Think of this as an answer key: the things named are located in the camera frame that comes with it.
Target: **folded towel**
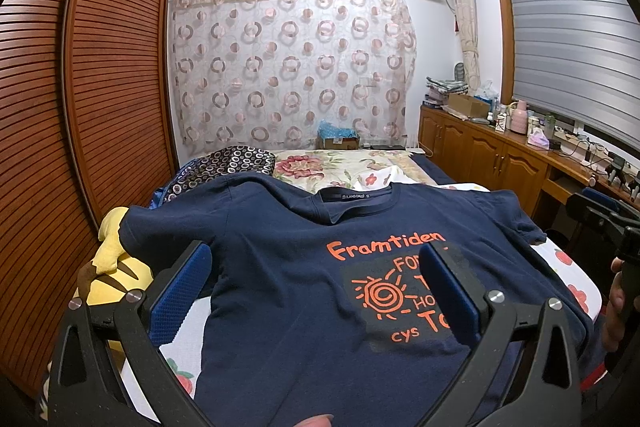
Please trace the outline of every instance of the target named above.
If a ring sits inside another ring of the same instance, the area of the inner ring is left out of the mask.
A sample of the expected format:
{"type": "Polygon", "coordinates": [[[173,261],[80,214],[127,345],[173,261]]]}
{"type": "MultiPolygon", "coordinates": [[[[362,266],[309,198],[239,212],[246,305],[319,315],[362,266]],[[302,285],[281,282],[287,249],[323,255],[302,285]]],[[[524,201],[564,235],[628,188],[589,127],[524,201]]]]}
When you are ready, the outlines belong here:
{"type": "Polygon", "coordinates": [[[432,87],[442,94],[467,92],[468,90],[468,86],[464,82],[458,80],[436,80],[429,76],[427,77],[427,87],[432,87]]]}

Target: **hand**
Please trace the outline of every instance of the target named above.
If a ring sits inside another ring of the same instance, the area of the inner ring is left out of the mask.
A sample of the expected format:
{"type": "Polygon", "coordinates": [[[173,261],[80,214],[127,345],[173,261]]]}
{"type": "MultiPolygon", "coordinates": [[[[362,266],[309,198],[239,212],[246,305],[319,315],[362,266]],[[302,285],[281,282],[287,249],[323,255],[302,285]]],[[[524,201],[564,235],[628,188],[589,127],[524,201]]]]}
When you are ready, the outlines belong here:
{"type": "Polygon", "coordinates": [[[320,416],[307,418],[306,420],[294,425],[294,427],[331,427],[332,419],[334,419],[334,415],[332,414],[321,414],[320,416]]]}
{"type": "MultiPolygon", "coordinates": [[[[620,320],[620,313],[625,305],[625,293],[622,291],[622,259],[615,258],[611,264],[611,270],[616,274],[609,292],[609,304],[607,304],[607,318],[602,330],[602,343],[607,351],[613,353],[618,350],[618,345],[625,336],[625,325],[620,320]]],[[[634,301],[636,310],[640,312],[640,297],[634,301]]]]}

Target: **red strawberry print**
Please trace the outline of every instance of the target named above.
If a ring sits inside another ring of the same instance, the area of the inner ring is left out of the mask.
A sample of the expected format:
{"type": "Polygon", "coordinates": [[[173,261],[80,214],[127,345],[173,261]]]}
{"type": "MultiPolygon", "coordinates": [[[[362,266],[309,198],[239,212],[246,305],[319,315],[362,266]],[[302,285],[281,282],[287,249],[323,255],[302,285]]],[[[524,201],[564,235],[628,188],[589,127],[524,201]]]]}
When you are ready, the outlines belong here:
{"type": "Polygon", "coordinates": [[[175,373],[175,378],[178,379],[184,390],[188,394],[191,394],[191,391],[193,391],[193,383],[191,382],[191,378],[193,378],[193,375],[191,373],[187,373],[186,371],[178,371],[178,364],[175,363],[174,359],[166,359],[166,363],[169,367],[171,367],[171,370],[175,373]]]}
{"type": "Polygon", "coordinates": [[[582,311],[589,313],[589,307],[587,306],[587,294],[582,290],[578,290],[573,284],[568,286],[572,294],[574,294],[575,300],[580,304],[582,311]]]}
{"type": "Polygon", "coordinates": [[[556,257],[558,257],[558,260],[561,263],[564,263],[567,266],[571,266],[574,263],[574,260],[571,259],[571,257],[565,254],[562,250],[558,250],[558,248],[556,248],[556,257]]]}
{"type": "Polygon", "coordinates": [[[184,387],[184,390],[188,394],[191,394],[191,391],[193,391],[193,384],[191,383],[191,380],[189,380],[184,375],[175,375],[175,376],[178,379],[178,381],[180,382],[180,384],[184,387]]]}

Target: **sun graphic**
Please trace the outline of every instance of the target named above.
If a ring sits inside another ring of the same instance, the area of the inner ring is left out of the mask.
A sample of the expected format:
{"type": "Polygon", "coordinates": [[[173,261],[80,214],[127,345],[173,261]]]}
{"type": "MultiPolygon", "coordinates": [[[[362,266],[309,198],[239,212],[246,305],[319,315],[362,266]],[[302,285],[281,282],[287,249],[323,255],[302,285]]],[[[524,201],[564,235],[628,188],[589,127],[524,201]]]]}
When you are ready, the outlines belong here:
{"type": "MultiPolygon", "coordinates": [[[[356,296],[356,299],[363,299],[363,308],[372,308],[377,311],[376,317],[379,321],[382,320],[382,315],[393,321],[398,320],[391,313],[398,311],[404,305],[405,299],[417,299],[417,295],[404,295],[406,290],[406,284],[402,284],[402,275],[396,277],[395,283],[386,282],[390,279],[396,269],[390,270],[385,275],[385,281],[382,279],[376,279],[367,275],[367,280],[352,280],[354,284],[364,284],[363,286],[356,286],[354,290],[363,292],[356,296]]],[[[411,313],[411,309],[404,309],[400,311],[401,314],[411,313]]]]}

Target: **t-shirt collar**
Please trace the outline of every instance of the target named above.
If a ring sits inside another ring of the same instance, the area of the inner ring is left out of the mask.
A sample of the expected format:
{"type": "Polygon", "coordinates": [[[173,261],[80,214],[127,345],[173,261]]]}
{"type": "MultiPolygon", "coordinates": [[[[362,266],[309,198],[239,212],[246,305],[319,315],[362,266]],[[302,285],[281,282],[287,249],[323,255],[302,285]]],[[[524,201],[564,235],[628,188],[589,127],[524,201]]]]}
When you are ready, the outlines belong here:
{"type": "Polygon", "coordinates": [[[370,216],[390,209],[398,203],[401,189],[401,184],[398,183],[391,183],[388,187],[367,192],[342,187],[325,187],[318,190],[311,198],[320,221],[335,225],[346,216],[370,216]],[[337,218],[333,218],[327,208],[333,202],[340,202],[347,206],[347,209],[337,218]]]}

